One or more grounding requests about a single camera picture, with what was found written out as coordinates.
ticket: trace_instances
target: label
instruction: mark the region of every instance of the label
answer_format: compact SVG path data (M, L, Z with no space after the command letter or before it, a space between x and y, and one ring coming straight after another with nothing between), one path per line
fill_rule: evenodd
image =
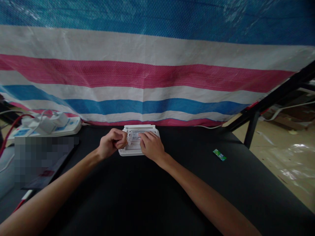
M216 154L217 157L221 159L221 161L225 161L225 160L226 160L226 157L225 157L221 152L219 152L218 149L215 149L215 150L213 151L213 153Z
M145 131L131 131L131 140L140 141L141 137L139 136L139 134L144 133Z

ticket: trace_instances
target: black tabletop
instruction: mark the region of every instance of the black tabletop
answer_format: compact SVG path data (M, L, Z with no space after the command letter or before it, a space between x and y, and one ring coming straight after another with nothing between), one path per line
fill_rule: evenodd
M111 128L82 127L76 135L80 145L62 173L97 148ZM314 234L314 214L226 128L157 128L165 151L222 194L263 235ZM227 157L224 162L212 153L215 149ZM0 204L11 211L23 194L14 190ZM153 161L116 152L82 182L43 235L134 232L220 234L181 186Z

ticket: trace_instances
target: striped tarp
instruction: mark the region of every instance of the striped tarp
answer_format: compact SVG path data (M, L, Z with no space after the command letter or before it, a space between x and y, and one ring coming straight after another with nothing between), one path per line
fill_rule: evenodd
M2 0L0 94L98 125L220 125L315 59L314 10L307 0Z

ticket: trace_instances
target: small green card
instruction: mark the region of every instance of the small green card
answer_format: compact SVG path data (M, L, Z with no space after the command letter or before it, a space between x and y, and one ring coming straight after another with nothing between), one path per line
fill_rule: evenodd
M225 160L226 160L226 157L225 157L221 152L219 152L218 149L215 149L215 150L213 151L213 153L216 154L216 155L218 156L218 158L221 159L221 161L225 161Z

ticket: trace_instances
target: red cable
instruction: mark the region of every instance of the red cable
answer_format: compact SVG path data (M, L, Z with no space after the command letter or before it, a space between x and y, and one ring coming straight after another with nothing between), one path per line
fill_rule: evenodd
M22 119L23 116L30 116L30 117L34 118L34 116L32 116L32 115L23 114L23 115L20 115L20 116L13 122L13 124L12 124L12 126L11 126L11 128L10 128L10 130L9 130L9 132L8 132L8 134L6 135L6 138L3 140L3 143L2 143L2 146L1 146L1 149L0 149L0 158L1 158L1 156L2 156L2 153L3 153L4 149L6 148L6 144L7 144L8 138L9 138L9 136L10 136L10 133L12 132L12 129L13 129L14 126L19 122L19 120Z
M23 200L17 205L16 209L15 209L12 213L16 212L16 211L23 205L23 203L24 203L25 201L26 201L26 199L23 199Z

